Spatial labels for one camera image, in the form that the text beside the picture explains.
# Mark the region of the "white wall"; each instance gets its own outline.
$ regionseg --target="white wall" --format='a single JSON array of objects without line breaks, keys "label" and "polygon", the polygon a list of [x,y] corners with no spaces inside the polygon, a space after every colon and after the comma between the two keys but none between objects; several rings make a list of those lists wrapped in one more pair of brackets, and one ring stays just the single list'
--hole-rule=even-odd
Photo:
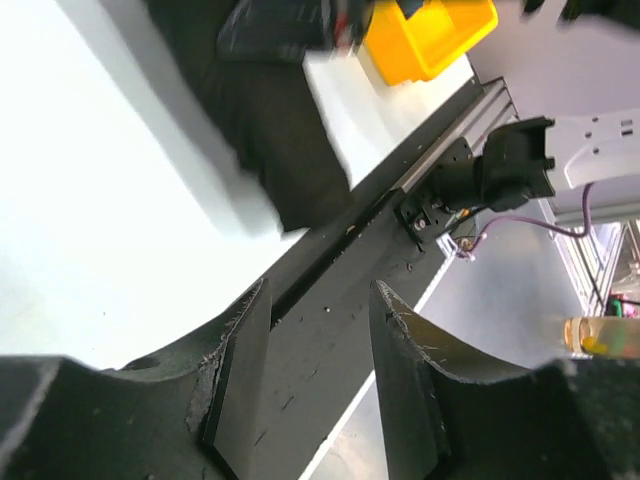
[{"label": "white wall", "polygon": [[[504,76],[521,118],[640,108],[640,34],[603,20],[559,27],[565,3],[547,0],[525,21],[522,2],[496,0],[499,26],[469,54],[480,79]],[[552,203],[557,212],[575,211],[580,197],[581,191],[564,192]],[[592,198],[601,206],[638,202],[640,176],[602,182]]]}]

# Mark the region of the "bolt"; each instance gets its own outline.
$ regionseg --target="bolt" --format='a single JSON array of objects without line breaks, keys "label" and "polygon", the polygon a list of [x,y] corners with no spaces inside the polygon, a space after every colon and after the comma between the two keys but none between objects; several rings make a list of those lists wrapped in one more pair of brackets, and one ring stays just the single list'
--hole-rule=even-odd
[{"label": "bolt", "polygon": [[421,218],[420,220],[416,220],[413,224],[413,228],[416,230],[416,232],[419,232],[420,230],[424,230],[426,226],[427,226],[427,222],[424,221],[424,218]]},{"label": "bolt", "polygon": [[460,249],[463,252],[470,252],[471,249],[473,248],[473,242],[471,240],[469,240],[468,238],[463,238],[458,242],[458,245],[460,245]]}]

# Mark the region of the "cable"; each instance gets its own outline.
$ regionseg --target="cable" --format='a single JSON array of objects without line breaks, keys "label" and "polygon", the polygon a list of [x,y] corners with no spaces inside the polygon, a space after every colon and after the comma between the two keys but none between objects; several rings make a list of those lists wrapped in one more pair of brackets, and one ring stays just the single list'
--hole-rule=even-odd
[{"label": "cable", "polygon": [[444,235],[451,233],[453,231],[455,231],[458,227],[460,227],[464,222],[466,222],[467,220],[471,219],[471,218],[475,218],[476,215],[478,215],[480,212],[483,212],[487,209],[487,207],[476,207],[474,209],[472,209],[469,213],[469,215],[459,218],[458,220],[456,220],[455,222],[453,222],[451,225],[449,225],[447,228],[445,228],[440,235],[438,235],[438,237],[443,237]]},{"label": "cable", "polygon": [[624,298],[616,298],[616,301],[620,302],[620,303],[627,303],[629,305],[634,305],[636,307],[640,307],[640,302],[636,301],[636,300],[627,300]]},{"label": "cable", "polygon": [[[489,220],[489,222],[487,222],[487,224],[482,228],[482,230],[480,231],[480,235],[478,235],[478,239],[473,243],[473,245],[471,246],[471,248],[467,251],[462,251],[459,253],[459,255],[463,258],[473,258],[473,253],[476,251],[476,249],[480,246],[480,244],[486,240],[487,238],[487,231],[489,231],[495,224],[500,223],[500,222],[521,222],[521,223],[528,223],[530,225],[535,225],[537,227],[541,227],[541,228],[545,228],[547,230],[550,230],[552,232],[558,233],[560,235],[565,235],[567,237],[571,237],[574,239],[581,239],[581,238],[586,238],[589,233],[591,232],[591,227],[593,225],[592,220],[591,220],[591,207],[590,207],[590,194],[591,194],[591,189],[593,188],[593,183],[588,183],[587,185],[585,185],[584,190],[582,192],[582,215],[583,215],[583,219],[584,219],[584,227],[582,229],[582,232],[574,232],[571,230],[565,230],[563,228],[557,227],[551,223],[547,223],[547,222],[543,222],[541,220],[536,220],[535,218],[529,218],[529,217],[524,217],[522,215],[502,215],[500,217],[495,217],[491,220]],[[480,211],[484,210],[484,208],[477,210],[477,213],[480,213]],[[444,233],[449,233],[450,231],[452,231],[451,229],[447,229],[445,230]]]}]

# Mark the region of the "white surface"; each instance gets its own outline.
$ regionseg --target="white surface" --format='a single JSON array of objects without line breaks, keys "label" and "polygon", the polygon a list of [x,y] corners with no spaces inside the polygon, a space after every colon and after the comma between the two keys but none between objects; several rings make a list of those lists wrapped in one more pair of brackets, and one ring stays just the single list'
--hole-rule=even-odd
[{"label": "white surface", "polygon": [[[638,176],[640,109],[556,117],[555,125],[547,129],[546,153],[556,159],[556,168],[548,173],[556,192],[586,183]],[[636,194],[635,202],[640,201],[640,191]]]},{"label": "white surface", "polygon": [[504,76],[522,118],[591,115],[640,107],[640,35],[602,19],[558,25],[567,0],[523,19],[521,1],[495,2],[498,27],[469,57],[478,76]]},{"label": "white surface", "polygon": [[[138,2],[112,4],[138,18],[126,10]],[[220,174],[182,131],[113,12],[88,0],[64,8],[0,3],[0,353],[119,367],[219,314],[300,235],[281,239],[255,182]],[[155,32],[130,27],[151,57],[163,52],[157,77],[232,158]],[[391,90],[355,58],[308,68],[354,184],[472,76],[463,58],[434,82]],[[243,227],[247,199],[257,233]]]}]

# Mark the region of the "white table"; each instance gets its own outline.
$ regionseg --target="white table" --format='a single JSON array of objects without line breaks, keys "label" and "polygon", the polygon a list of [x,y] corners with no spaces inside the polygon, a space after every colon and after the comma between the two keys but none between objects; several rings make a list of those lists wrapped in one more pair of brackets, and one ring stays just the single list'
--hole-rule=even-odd
[{"label": "white table", "polygon": [[[138,2],[10,0],[0,22],[0,353],[120,367],[215,317],[300,238],[280,237]],[[366,56],[307,68],[353,185],[473,75],[462,58],[391,89]]]}]

